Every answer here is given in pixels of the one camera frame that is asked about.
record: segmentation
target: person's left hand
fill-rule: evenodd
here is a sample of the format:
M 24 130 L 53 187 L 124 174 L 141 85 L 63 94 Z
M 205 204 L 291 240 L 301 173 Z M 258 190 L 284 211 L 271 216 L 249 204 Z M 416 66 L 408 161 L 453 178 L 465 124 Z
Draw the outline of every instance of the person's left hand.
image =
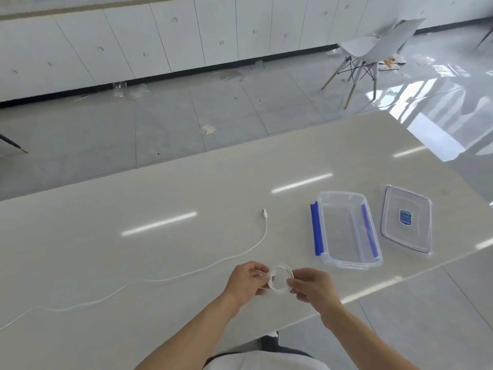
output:
M 224 288 L 223 296 L 236 310 L 249 302 L 255 295 L 262 295 L 270 279 L 269 268 L 262 263 L 250 261 L 235 267 L 231 273 L 228 283 Z

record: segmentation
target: chair seat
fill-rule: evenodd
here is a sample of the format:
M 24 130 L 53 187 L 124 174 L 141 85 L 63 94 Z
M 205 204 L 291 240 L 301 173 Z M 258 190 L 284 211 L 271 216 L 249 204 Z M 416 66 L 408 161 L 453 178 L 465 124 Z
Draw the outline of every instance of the chair seat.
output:
M 348 55 L 358 58 L 367 54 L 377 43 L 379 39 L 374 36 L 357 37 L 353 40 L 343 41 L 339 46 L 348 53 Z

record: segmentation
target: chair backrest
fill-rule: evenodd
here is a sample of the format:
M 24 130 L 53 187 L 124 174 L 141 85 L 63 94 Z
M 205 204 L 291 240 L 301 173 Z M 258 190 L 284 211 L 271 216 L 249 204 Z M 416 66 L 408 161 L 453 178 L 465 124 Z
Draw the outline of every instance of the chair backrest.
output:
M 383 61 L 393 55 L 399 47 L 414 35 L 423 19 L 411 19 L 391 30 L 361 59 L 367 63 Z

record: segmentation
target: plastic container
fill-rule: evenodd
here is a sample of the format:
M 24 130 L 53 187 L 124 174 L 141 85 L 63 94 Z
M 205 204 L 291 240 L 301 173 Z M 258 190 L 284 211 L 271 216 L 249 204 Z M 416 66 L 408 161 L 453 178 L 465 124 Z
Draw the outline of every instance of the plastic container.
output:
M 370 208 L 360 193 L 320 192 L 311 218 L 315 254 L 326 264 L 360 270 L 382 264 Z
M 385 190 L 382 235 L 414 251 L 431 254 L 431 200 L 395 186 Z

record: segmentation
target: black pants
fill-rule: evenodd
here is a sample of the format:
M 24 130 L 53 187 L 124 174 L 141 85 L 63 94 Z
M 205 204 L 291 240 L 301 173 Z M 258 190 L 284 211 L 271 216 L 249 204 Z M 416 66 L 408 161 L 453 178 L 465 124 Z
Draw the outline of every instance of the black pants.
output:
M 278 337 L 272 337 L 272 336 L 262 336 L 262 338 L 260 338 L 260 350 L 264 351 L 264 352 L 300 354 L 302 356 L 311 357 L 308 353 L 305 353 L 305 352 L 300 351 L 298 349 L 292 349 L 292 348 L 280 346 L 279 345 L 279 338 Z M 207 359 L 204 367 L 206 367 L 209 364 L 209 362 L 211 362 L 212 360 L 215 360 L 218 357 L 225 356 L 228 354 L 236 354 L 236 353 L 241 353 L 241 352 L 220 353 L 220 354 L 216 354 L 215 356 L 209 357 Z

